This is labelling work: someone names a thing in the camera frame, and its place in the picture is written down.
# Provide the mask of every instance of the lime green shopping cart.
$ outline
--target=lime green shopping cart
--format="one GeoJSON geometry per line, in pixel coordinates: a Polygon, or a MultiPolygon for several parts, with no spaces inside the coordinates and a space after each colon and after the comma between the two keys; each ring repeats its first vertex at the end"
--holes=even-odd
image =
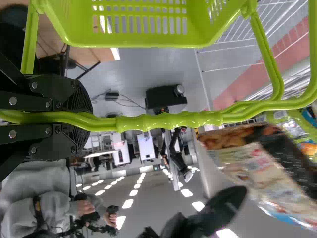
{"type": "Polygon", "coordinates": [[[273,84],[267,101],[238,102],[223,111],[104,119],[88,113],[0,111],[16,124],[68,123],[88,131],[172,129],[247,120],[268,110],[299,109],[317,98],[317,1],[309,0],[311,81],[282,101],[284,82],[256,12],[256,0],[30,0],[21,71],[33,73],[38,14],[46,14],[65,43],[77,47],[205,47],[242,15],[250,19],[273,84]]]}

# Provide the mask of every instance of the screw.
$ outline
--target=screw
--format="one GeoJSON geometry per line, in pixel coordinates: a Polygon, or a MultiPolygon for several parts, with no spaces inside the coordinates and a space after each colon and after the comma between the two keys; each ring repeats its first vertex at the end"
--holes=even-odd
{"type": "Polygon", "coordinates": [[[12,106],[16,105],[17,102],[18,102],[18,99],[17,99],[16,97],[11,97],[11,98],[9,99],[9,103],[10,103],[12,106]]]}
{"type": "Polygon", "coordinates": [[[45,129],[45,134],[47,134],[47,135],[48,135],[48,134],[50,133],[50,131],[51,131],[51,128],[49,128],[49,127],[48,127],[48,128],[46,128],[46,129],[45,129]]]}
{"type": "Polygon", "coordinates": [[[33,89],[36,89],[38,87],[38,83],[37,82],[33,82],[31,84],[31,86],[32,86],[33,89]]]}
{"type": "Polygon", "coordinates": [[[57,126],[57,127],[55,128],[55,132],[56,132],[56,134],[60,134],[60,132],[61,132],[60,126],[57,126]]]}
{"type": "Polygon", "coordinates": [[[9,132],[9,137],[10,137],[11,139],[14,139],[14,138],[16,137],[16,131],[15,131],[15,130],[10,131],[10,132],[9,132]]]}
{"type": "Polygon", "coordinates": [[[71,147],[71,152],[72,152],[73,154],[76,152],[75,146],[72,146],[72,147],[71,147]]]}
{"type": "Polygon", "coordinates": [[[35,153],[36,153],[36,151],[37,151],[36,147],[32,147],[32,149],[31,149],[31,153],[32,153],[32,154],[35,154],[35,153]]]}

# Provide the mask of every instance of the person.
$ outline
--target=person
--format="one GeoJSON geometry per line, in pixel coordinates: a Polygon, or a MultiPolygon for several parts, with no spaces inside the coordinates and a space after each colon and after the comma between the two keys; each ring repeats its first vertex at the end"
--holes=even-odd
{"type": "Polygon", "coordinates": [[[87,194],[86,200],[72,201],[77,194],[76,173],[66,160],[33,161],[20,164],[6,179],[0,192],[2,238],[22,238],[38,229],[34,198],[38,198],[44,224],[41,229],[65,232],[70,221],[98,212],[106,224],[116,227],[117,215],[110,215],[103,201],[87,194]]]}
{"type": "MultiPolygon", "coordinates": [[[[183,156],[181,151],[183,150],[183,147],[180,146],[180,152],[175,151],[175,143],[177,140],[179,140],[179,135],[181,133],[181,127],[175,129],[175,133],[172,136],[171,143],[169,145],[170,150],[170,159],[174,162],[174,164],[177,166],[179,172],[183,175],[184,181],[188,183],[191,178],[193,177],[192,171],[187,167],[187,165],[184,162],[183,156]]],[[[169,163],[167,154],[166,154],[166,142],[163,140],[163,145],[161,149],[161,156],[164,159],[165,163],[169,163]]]]}

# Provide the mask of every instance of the snack bag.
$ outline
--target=snack bag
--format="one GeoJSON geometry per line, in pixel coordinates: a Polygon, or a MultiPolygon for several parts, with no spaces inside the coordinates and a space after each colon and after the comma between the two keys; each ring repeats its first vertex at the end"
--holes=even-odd
{"type": "Polygon", "coordinates": [[[267,111],[257,116],[257,122],[267,121],[281,127],[294,143],[317,166],[317,128],[307,121],[298,110],[267,111]]]}
{"type": "Polygon", "coordinates": [[[198,136],[207,153],[267,214],[317,231],[317,190],[309,159],[280,127],[229,127],[198,136]]]}

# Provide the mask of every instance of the green metal frame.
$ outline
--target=green metal frame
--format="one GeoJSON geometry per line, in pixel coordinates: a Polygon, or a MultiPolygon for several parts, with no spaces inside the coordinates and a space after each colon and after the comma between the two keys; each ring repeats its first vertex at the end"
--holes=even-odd
{"type": "MultiPolygon", "coordinates": [[[[158,116],[140,115],[138,117],[98,118],[88,113],[45,112],[28,113],[18,111],[0,111],[0,118],[16,124],[32,123],[68,123],[88,131],[127,130],[148,131],[154,128],[173,129],[179,126],[200,127],[205,124],[221,125],[247,120],[261,112],[273,110],[292,110],[306,107],[317,99],[317,1],[309,0],[311,80],[305,93],[296,99],[282,101],[284,82],[277,63],[269,48],[263,26],[256,12],[256,0],[247,0],[241,8],[244,17],[250,17],[250,24],[256,36],[268,74],[273,85],[273,96],[267,101],[238,102],[223,111],[180,114],[163,113],[158,116]]],[[[21,71],[30,74],[33,71],[33,58],[37,36],[37,13],[30,6],[28,12],[27,34],[21,71]]]]}

